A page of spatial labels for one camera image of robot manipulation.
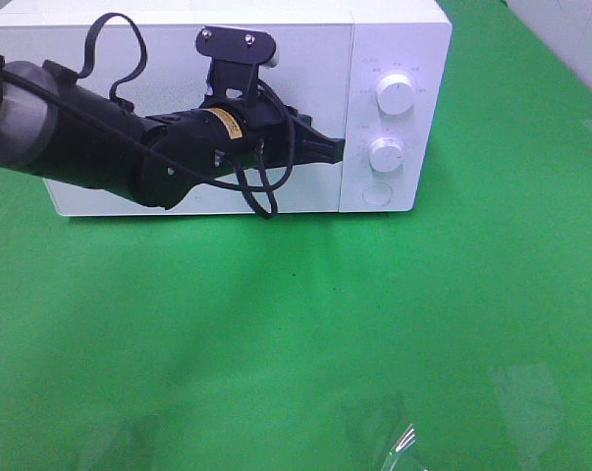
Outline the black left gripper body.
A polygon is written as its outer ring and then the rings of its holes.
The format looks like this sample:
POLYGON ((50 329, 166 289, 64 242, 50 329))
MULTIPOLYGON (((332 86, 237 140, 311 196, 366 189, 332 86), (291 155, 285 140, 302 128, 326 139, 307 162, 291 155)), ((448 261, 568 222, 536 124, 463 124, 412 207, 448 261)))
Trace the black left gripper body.
POLYGON ((213 59, 208 91, 200 108, 222 121, 232 153, 242 163, 255 151, 267 167, 292 167, 310 161, 306 147, 310 117, 302 117, 259 78, 259 66, 249 61, 213 59))

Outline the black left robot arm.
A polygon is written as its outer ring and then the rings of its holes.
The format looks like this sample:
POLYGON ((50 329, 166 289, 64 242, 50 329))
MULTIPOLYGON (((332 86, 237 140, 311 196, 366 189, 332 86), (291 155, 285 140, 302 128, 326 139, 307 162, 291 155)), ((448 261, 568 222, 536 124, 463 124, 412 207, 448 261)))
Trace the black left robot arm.
POLYGON ((340 162, 345 143, 315 130, 266 82, 256 98, 251 107, 208 98, 140 117, 61 65, 0 56, 0 168, 167 210, 207 184, 239 192, 259 211, 256 193, 272 195, 298 165, 340 162))

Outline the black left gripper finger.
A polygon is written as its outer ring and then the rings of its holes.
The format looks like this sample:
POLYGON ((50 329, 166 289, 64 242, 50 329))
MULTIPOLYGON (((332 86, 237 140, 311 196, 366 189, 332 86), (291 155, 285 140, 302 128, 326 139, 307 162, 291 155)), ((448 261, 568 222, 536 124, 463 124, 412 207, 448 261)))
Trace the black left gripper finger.
POLYGON ((297 116, 297 163, 334 165, 343 161, 345 141, 328 137, 312 127, 309 115, 297 116))

